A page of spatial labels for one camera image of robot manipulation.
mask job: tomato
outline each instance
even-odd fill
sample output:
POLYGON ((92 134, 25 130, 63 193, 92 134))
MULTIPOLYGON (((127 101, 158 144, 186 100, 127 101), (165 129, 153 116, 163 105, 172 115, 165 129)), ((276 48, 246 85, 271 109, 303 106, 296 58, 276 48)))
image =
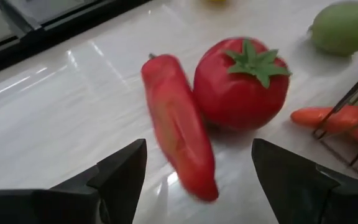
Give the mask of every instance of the tomato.
POLYGON ((216 200, 211 142, 179 61, 155 57, 142 67, 142 78, 155 136, 180 182, 199 199, 216 200))
POLYGON ((195 73, 193 94, 204 117, 225 128, 253 130, 281 110, 288 67, 256 39, 225 39, 211 47, 195 73))

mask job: white countertop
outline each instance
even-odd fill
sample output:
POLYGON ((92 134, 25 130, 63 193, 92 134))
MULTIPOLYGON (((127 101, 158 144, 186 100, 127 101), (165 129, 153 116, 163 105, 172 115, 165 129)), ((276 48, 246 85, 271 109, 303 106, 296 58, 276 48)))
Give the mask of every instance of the white countertop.
POLYGON ((254 137, 354 175, 310 130, 288 122, 295 109, 333 106, 358 81, 358 53, 329 57, 306 41, 314 16, 334 1, 228 1, 154 0, 1 71, 0 189, 51 187, 137 138, 146 138, 149 158, 134 223, 277 223, 250 156, 254 137), (211 135, 220 197, 203 204, 182 189, 157 146, 139 71, 150 52, 170 53, 192 83, 210 46, 242 35, 280 49, 293 72, 290 90, 257 132, 211 135))

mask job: wire rack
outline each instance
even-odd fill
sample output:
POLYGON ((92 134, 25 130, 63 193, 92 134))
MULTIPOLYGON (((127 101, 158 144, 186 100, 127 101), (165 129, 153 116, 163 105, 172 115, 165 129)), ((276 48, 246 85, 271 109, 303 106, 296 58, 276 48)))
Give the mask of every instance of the wire rack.
POLYGON ((327 116, 322 120, 319 126, 313 131, 313 137, 317 139, 328 151, 330 151, 337 159, 343 162, 345 165, 350 167, 354 172, 358 174, 358 169, 354 167, 354 164, 358 161, 358 153, 354 156, 353 159, 348 161, 343 158, 340 153, 337 152, 333 147, 327 143, 327 139, 338 136, 347 136, 349 133, 358 128, 358 124, 353 127, 350 127, 347 130, 341 131, 340 133, 330 134, 323 130, 327 120, 335 113, 338 113, 346 105, 355 105, 358 102, 358 82, 346 93, 346 95, 339 100, 339 102, 334 106, 334 108, 327 114, 327 116))

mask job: artificial vegetable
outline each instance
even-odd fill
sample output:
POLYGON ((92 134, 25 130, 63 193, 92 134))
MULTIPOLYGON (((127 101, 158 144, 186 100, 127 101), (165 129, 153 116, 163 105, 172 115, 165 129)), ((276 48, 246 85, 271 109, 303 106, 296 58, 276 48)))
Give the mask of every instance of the artificial vegetable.
MULTIPOLYGON (((333 108, 302 108, 291 114, 291 120, 301 126, 317 128, 333 108)), ((358 106, 345 106, 328 118, 323 130, 329 133, 341 133, 358 125, 358 106)), ((358 128, 349 133, 358 141, 358 128)))
POLYGON ((281 110, 289 74, 278 50, 251 38, 222 40, 200 60, 193 93, 204 117, 220 126, 250 130, 281 110))
POLYGON ((155 136, 184 188, 201 200, 216 200, 211 143, 179 61, 171 55, 150 59, 142 78, 155 136))
POLYGON ((358 51, 358 1, 340 1, 323 9, 310 26, 314 45, 334 55, 358 51))

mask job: red tomato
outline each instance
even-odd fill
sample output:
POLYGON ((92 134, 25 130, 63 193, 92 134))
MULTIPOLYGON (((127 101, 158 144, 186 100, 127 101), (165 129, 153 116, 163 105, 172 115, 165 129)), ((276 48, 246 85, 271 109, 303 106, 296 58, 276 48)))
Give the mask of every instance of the red tomato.
POLYGON ((194 79, 196 101, 207 120, 251 130, 281 110, 289 86, 286 63, 258 40, 233 38, 210 48, 194 79))

